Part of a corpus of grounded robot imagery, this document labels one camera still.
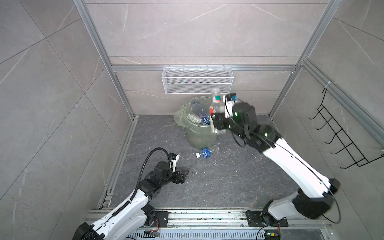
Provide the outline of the bottle with tan label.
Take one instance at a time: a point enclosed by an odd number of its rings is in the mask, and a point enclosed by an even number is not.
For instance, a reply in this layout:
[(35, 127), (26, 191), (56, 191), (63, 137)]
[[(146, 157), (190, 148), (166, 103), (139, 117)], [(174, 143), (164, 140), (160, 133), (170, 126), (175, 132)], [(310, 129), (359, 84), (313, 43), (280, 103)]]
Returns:
[(200, 125), (202, 122), (201, 117), (199, 115), (194, 114), (194, 113), (188, 114), (187, 119), (196, 125)]

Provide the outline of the square clear bottle green band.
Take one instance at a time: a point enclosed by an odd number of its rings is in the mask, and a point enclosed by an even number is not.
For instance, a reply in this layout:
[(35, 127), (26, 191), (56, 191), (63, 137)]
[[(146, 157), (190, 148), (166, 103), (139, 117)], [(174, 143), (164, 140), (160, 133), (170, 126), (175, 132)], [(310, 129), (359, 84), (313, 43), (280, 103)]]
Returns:
[(211, 132), (216, 135), (224, 134), (226, 132), (224, 126), (225, 112), (224, 104), (221, 100), (221, 90), (219, 88), (212, 89), (212, 103), (209, 110)]

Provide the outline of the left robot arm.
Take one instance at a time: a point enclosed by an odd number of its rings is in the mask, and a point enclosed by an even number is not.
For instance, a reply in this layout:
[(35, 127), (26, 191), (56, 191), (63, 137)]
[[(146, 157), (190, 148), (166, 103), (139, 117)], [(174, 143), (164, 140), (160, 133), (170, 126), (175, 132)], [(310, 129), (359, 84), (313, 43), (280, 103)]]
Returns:
[(139, 183), (139, 188), (115, 207), (110, 213), (91, 225), (84, 222), (75, 231), (74, 240), (124, 240), (136, 229), (149, 227), (155, 222), (156, 209), (149, 202), (163, 186), (183, 184), (189, 174), (175, 164), (159, 162)]

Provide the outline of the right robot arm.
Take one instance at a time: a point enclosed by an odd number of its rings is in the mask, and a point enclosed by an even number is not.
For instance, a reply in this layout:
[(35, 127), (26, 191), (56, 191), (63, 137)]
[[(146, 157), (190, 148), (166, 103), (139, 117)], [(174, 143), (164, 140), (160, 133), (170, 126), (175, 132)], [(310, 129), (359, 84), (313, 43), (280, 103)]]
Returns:
[(240, 138), (244, 146), (250, 146), (263, 154), (295, 181), (298, 190), (288, 197), (269, 201), (261, 213), (265, 226), (295, 215), (316, 220), (325, 216), (333, 204), (340, 182), (329, 179), (301, 158), (270, 125), (260, 125), (255, 108), (248, 103), (234, 103), (229, 109), (226, 103), (213, 100), (210, 106), (210, 122), (213, 133), (230, 131), (233, 138)]

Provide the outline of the Ganten bottle purple label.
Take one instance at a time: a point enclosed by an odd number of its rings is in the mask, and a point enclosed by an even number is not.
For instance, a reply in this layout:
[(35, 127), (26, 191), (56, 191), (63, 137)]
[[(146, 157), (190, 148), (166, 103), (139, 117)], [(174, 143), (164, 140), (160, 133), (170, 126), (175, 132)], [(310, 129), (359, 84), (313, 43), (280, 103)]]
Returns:
[(190, 102), (190, 106), (191, 106), (191, 111), (197, 116), (201, 117), (206, 115), (206, 111), (204, 107), (197, 100), (192, 100)]

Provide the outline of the Pocari bottle blue label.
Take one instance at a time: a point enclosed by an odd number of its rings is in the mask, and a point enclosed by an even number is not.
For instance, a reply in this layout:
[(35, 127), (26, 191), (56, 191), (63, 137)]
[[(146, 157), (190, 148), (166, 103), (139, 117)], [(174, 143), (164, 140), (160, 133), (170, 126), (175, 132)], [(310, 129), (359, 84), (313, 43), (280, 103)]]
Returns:
[(202, 116), (202, 125), (210, 125), (211, 124), (211, 121), (210, 121), (210, 117), (205, 115), (205, 116)]

